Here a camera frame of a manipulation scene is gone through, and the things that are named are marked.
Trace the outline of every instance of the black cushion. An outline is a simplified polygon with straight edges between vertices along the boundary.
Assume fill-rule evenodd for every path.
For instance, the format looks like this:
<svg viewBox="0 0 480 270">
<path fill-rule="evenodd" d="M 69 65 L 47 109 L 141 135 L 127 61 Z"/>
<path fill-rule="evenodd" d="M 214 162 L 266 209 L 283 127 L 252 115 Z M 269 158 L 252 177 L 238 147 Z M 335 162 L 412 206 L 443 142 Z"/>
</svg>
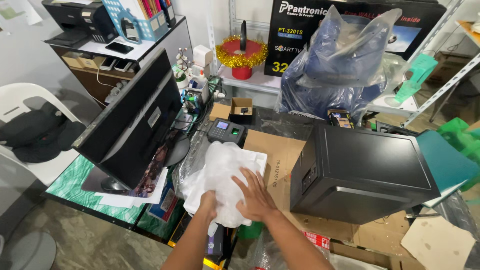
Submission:
<svg viewBox="0 0 480 270">
<path fill-rule="evenodd" d="M 81 122 L 72 122 L 58 109 L 46 103 L 40 110 L 23 113 L 0 128 L 0 141 L 12 147 L 15 156 L 28 163 L 56 158 L 72 148 L 72 143 L 85 130 Z"/>
<path fill-rule="evenodd" d="M 59 110 L 46 102 L 41 109 L 32 110 L 10 120 L 0 128 L 0 141 L 4 146 L 21 147 L 34 143 L 61 126 L 67 117 L 56 115 Z"/>
</svg>

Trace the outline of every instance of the desk organizer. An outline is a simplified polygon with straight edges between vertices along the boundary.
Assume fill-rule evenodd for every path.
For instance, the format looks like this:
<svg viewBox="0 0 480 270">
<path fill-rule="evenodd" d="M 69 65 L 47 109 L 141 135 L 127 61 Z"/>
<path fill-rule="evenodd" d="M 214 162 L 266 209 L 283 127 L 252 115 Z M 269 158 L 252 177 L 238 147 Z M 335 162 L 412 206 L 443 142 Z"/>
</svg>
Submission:
<svg viewBox="0 0 480 270">
<path fill-rule="evenodd" d="M 120 24 L 121 17 L 119 17 L 119 14 L 122 12 L 127 12 L 126 9 L 118 0 L 102 0 L 102 2 L 106 7 L 110 19 L 112 19 L 112 22 L 115 25 L 119 35 L 123 36 L 123 31 Z M 168 26 L 163 11 L 160 11 L 148 20 L 141 20 L 138 18 L 135 18 L 135 20 L 137 22 L 135 27 L 137 28 L 139 38 L 142 40 L 157 41 L 168 31 Z"/>
</svg>

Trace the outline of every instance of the mobile phone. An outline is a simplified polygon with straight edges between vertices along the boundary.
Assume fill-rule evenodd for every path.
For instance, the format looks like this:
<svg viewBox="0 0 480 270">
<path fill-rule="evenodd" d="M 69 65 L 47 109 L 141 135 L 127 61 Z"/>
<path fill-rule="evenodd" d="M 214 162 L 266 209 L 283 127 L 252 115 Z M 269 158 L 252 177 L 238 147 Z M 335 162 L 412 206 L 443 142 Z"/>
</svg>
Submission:
<svg viewBox="0 0 480 270">
<path fill-rule="evenodd" d="M 101 70 L 112 70 L 113 66 L 117 63 L 117 59 L 113 57 L 107 57 L 100 65 Z"/>
<path fill-rule="evenodd" d="M 118 43 L 118 42 L 112 42 L 112 43 L 108 44 L 105 48 L 110 49 L 110 50 L 114 50 L 116 52 L 123 53 L 123 54 L 127 54 L 131 50 L 133 50 L 133 47 L 123 45 L 123 44 Z"/>
<path fill-rule="evenodd" d="M 127 71 L 128 68 L 131 66 L 132 62 L 128 61 L 128 60 L 120 60 L 116 65 L 115 65 L 115 69 L 118 70 L 118 71 Z"/>
</svg>

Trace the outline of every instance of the gold tinsel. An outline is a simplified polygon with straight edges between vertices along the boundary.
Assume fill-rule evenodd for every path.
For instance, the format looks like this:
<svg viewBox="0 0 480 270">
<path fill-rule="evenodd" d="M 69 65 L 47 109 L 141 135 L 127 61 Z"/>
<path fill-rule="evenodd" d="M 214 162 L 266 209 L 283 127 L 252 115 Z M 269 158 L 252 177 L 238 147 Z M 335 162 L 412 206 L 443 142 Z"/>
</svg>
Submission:
<svg viewBox="0 0 480 270">
<path fill-rule="evenodd" d="M 250 68 L 257 66 L 265 61 L 267 58 L 268 50 L 267 45 L 260 40 L 253 40 L 254 42 L 261 45 L 260 51 L 252 54 L 249 58 L 246 58 L 243 54 L 238 54 L 231 56 L 226 50 L 223 49 L 222 45 L 226 42 L 240 40 L 240 36 L 229 36 L 223 40 L 223 43 L 215 46 L 216 57 L 220 62 L 226 65 L 229 68 L 241 68 L 248 66 Z"/>
</svg>

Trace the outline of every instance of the glue bottle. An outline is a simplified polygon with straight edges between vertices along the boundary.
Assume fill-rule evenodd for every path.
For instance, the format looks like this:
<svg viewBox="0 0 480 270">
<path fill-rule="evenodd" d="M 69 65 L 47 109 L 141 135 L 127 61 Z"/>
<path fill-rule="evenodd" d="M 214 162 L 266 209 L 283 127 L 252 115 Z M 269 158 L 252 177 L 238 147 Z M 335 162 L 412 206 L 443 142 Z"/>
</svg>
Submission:
<svg viewBox="0 0 480 270">
<path fill-rule="evenodd" d="M 207 83 L 207 78 L 205 78 L 203 70 L 200 70 L 200 75 L 198 75 L 196 81 L 200 85 L 200 89 L 202 89 L 204 85 Z"/>
</svg>

